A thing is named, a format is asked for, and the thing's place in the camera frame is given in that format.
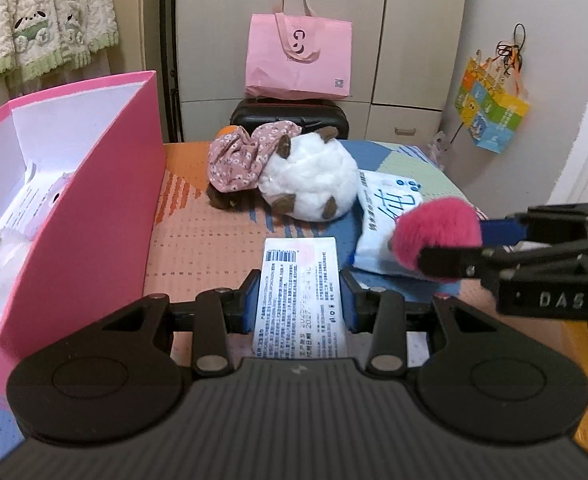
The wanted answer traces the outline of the small white tissue pack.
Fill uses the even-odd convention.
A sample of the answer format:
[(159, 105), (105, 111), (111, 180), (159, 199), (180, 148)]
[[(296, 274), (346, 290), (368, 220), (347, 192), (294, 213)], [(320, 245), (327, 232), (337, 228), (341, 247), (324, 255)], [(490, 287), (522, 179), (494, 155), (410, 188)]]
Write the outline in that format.
[(253, 352), (280, 360), (348, 356), (333, 237), (265, 240)]

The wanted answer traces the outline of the purple plush toy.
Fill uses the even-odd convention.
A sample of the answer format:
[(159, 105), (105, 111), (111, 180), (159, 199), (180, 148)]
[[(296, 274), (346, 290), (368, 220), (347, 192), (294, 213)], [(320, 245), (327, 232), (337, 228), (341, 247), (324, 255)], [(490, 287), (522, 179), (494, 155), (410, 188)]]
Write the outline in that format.
[(68, 174), (62, 174), (58, 180), (52, 183), (48, 189), (47, 194), (44, 196), (44, 199), (37, 206), (34, 215), (24, 227), (23, 234), (29, 240), (34, 240), (36, 238), (37, 234), (46, 223), (47, 218), (49, 217), (49, 214), (52, 211), (56, 201), (60, 198), (66, 186), (68, 185), (68, 182), (72, 180), (73, 176), (74, 174), (72, 172), (69, 172)]

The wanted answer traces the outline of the beige wardrobe cabinet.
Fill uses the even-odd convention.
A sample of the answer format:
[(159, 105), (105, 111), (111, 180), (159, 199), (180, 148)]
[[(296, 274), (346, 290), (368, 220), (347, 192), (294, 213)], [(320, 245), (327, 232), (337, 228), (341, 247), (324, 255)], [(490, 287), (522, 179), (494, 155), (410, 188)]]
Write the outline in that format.
[(326, 98), (354, 139), (436, 133), (464, 0), (163, 0), (169, 137), (208, 140), (251, 96)]

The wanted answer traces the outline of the large blue tissue pack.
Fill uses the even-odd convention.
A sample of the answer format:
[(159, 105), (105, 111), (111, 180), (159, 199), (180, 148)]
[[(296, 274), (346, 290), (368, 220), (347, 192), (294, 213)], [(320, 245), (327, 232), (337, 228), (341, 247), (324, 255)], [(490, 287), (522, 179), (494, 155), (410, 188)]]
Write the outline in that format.
[(387, 248), (396, 219), (423, 202), (426, 197), (418, 181), (409, 177), (360, 171), (359, 205), (364, 212), (362, 230), (349, 264), (369, 273), (406, 276), (426, 281), (420, 274), (404, 269)]

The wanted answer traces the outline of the black suitcase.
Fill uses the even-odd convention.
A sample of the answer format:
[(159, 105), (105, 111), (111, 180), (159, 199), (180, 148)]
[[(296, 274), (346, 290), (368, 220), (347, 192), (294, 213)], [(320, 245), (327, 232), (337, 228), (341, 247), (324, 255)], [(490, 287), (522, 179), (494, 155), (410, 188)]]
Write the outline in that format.
[(303, 129), (303, 133), (327, 126), (335, 127), (340, 140), (348, 139), (348, 119), (341, 107), (329, 100), (244, 99), (232, 112), (230, 124), (252, 133), (263, 124), (282, 120), (294, 122)]

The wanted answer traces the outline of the white fluffy soft item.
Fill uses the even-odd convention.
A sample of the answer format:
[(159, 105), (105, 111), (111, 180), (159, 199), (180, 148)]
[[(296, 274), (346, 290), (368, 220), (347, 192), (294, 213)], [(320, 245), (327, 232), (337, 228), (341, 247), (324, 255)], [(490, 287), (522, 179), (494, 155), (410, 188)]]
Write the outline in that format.
[(18, 274), (32, 248), (32, 241), (20, 231), (0, 230), (0, 313), (8, 302)]

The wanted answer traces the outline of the pink strawberry plush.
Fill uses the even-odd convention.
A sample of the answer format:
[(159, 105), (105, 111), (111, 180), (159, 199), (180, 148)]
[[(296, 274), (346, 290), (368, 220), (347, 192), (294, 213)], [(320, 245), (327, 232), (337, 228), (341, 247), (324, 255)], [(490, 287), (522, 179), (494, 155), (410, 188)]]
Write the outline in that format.
[(422, 278), (454, 283), (455, 278), (433, 278), (419, 270), (424, 247), (477, 247), (482, 244), (480, 219), (475, 208), (461, 198), (449, 196), (423, 202), (399, 216), (387, 248), (406, 270)]

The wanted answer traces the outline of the pink floral fabric scrunchie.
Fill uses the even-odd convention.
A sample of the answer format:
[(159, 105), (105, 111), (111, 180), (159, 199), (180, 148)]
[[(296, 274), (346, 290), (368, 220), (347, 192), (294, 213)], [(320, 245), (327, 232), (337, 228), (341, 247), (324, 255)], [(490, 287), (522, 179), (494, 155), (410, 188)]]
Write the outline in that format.
[(268, 122), (248, 133), (243, 127), (237, 136), (215, 138), (208, 148), (207, 177), (218, 192), (232, 193), (257, 188), (268, 160), (282, 136), (292, 139), (302, 128), (290, 122)]

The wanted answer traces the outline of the colourful hanging paper bag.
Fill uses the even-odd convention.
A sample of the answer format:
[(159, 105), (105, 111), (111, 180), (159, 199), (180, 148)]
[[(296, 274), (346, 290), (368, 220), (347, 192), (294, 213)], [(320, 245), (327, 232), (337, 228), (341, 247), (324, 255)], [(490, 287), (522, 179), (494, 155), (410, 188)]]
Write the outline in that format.
[(518, 23), (511, 40), (499, 41), (489, 56), (477, 50), (465, 65), (454, 108), (477, 148), (501, 154), (529, 111), (525, 43), (526, 28)]

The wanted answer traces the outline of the pink tote bag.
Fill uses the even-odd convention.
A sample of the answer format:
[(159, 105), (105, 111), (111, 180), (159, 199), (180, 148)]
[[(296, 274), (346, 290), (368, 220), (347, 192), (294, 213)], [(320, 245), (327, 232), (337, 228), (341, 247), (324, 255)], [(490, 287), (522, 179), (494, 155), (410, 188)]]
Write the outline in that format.
[(278, 100), (342, 100), (352, 82), (352, 23), (322, 18), (307, 0), (288, 15), (285, 0), (254, 14), (248, 30), (245, 93)]

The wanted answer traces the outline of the cream knitted hanging cardigan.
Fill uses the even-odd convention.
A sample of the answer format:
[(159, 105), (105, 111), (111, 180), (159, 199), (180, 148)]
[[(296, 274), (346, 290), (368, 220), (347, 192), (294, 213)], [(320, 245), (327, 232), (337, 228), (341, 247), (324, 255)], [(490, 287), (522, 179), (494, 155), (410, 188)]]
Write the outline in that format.
[(118, 42), (113, 0), (0, 0), (0, 78), (11, 86), (79, 70)]

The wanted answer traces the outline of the pink cardboard box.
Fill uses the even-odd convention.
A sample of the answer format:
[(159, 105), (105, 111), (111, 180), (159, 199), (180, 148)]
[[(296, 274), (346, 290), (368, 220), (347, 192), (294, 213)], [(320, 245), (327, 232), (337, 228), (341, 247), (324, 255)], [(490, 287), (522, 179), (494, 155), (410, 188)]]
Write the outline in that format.
[(138, 299), (165, 172), (156, 76), (124, 73), (0, 107), (0, 226), (72, 172), (0, 313), (0, 405), (25, 356)]

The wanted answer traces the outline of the white brown plush ball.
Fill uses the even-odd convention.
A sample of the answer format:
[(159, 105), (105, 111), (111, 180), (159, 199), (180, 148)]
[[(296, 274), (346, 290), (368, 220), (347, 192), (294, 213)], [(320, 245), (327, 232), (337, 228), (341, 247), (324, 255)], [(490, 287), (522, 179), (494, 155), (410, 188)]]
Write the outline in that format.
[(307, 222), (331, 222), (356, 202), (356, 160), (337, 139), (337, 128), (281, 136), (258, 180), (274, 214)]

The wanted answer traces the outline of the orange soft ball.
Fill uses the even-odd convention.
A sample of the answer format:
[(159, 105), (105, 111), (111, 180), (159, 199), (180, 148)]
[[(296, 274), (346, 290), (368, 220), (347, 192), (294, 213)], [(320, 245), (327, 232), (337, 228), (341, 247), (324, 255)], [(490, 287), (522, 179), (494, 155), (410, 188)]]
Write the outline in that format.
[(224, 128), (221, 128), (217, 134), (216, 138), (223, 138), (224, 136), (237, 136), (240, 131), (240, 127), (236, 125), (228, 125)]

